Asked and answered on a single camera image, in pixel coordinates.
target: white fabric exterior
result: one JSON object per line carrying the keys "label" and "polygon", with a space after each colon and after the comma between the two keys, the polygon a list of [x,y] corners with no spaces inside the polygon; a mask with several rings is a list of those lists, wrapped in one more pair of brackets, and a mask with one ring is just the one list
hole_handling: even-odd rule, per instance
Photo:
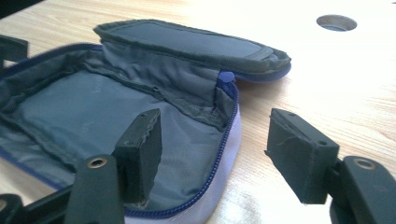
{"label": "white fabric exterior", "polygon": [[145,219],[145,218],[136,218],[136,217],[126,217],[125,223],[132,224],[163,224],[163,223],[204,223],[210,215],[215,210],[219,200],[221,198],[221,194],[223,192],[224,186],[227,182],[227,177],[233,168],[233,162],[235,160],[236,154],[239,150],[239,146],[241,143],[241,118],[239,114],[239,107],[237,114],[233,120],[233,126],[230,130],[227,143],[225,145],[218,170],[207,189],[206,193],[202,196],[198,202],[196,202],[193,206],[186,209],[180,214],[175,215],[174,217],[169,217],[165,219]]}

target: wooden table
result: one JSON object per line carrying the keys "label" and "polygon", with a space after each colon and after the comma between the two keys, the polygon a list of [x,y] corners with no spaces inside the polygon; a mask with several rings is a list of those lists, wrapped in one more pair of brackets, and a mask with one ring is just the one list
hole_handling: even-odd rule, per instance
{"label": "wooden table", "polygon": [[[263,151],[272,107],[292,111],[341,146],[396,177],[396,5],[392,1],[47,0],[0,20],[0,34],[30,42],[30,54],[76,42],[99,43],[97,24],[159,19],[237,35],[285,50],[289,74],[266,84],[237,81],[242,145],[222,199],[207,223],[330,223],[329,203],[303,205]],[[316,20],[339,14],[349,32]],[[0,160],[0,193],[30,203],[52,192]]]}

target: light wood surface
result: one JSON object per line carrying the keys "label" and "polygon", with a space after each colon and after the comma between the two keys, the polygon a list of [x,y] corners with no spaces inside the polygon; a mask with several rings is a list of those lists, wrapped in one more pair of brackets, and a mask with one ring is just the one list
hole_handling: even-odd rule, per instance
{"label": "light wood surface", "polygon": [[[339,14],[358,27],[316,24]],[[97,24],[159,19],[237,35],[285,50],[292,68],[279,81],[237,81],[242,145],[222,199],[207,223],[331,223],[329,203],[303,205],[263,151],[272,107],[292,111],[341,146],[396,177],[396,5],[392,1],[47,0],[0,20],[0,34],[30,42],[30,54],[76,42],[99,43]],[[30,203],[52,192],[0,160],[0,193]]]}

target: gray fabric lining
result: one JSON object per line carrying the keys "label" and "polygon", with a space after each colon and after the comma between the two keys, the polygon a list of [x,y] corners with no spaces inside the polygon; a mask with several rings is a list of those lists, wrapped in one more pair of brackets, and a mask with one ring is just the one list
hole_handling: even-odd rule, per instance
{"label": "gray fabric lining", "polygon": [[74,51],[1,80],[0,145],[66,186],[79,161],[111,153],[139,113],[160,108],[163,155],[146,209],[169,209],[205,183],[235,102],[216,88],[219,71],[128,50]]}

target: zippered case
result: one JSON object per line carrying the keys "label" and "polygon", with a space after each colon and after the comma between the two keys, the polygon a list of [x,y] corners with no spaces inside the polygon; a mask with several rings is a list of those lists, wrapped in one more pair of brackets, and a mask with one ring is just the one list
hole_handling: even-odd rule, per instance
{"label": "zippered case", "polygon": [[215,209],[241,124],[235,78],[285,76],[290,57],[246,39],[155,20],[97,26],[102,45],[65,46],[0,79],[0,155],[61,189],[77,164],[110,154],[136,115],[160,108],[163,154],[130,223],[202,223]]}

